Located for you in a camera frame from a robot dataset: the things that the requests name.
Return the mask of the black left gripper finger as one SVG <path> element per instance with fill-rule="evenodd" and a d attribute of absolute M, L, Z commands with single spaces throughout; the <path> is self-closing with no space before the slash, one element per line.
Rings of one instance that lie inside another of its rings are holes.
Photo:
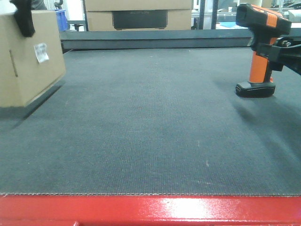
<path fill-rule="evenodd" d="M 14 12 L 15 21 L 24 37 L 32 37 L 35 28 L 32 20 L 32 1 L 31 0 L 10 0 L 16 8 Z"/>

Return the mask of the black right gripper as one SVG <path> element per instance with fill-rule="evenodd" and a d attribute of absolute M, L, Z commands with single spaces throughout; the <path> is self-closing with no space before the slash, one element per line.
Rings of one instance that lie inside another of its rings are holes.
<path fill-rule="evenodd" d="M 278 38 L 274 44 L 259 43 L 256 54 L 268 60 L 268 68 L 281 72 L 287 67 L 301 74 L 301 40 Z"/>

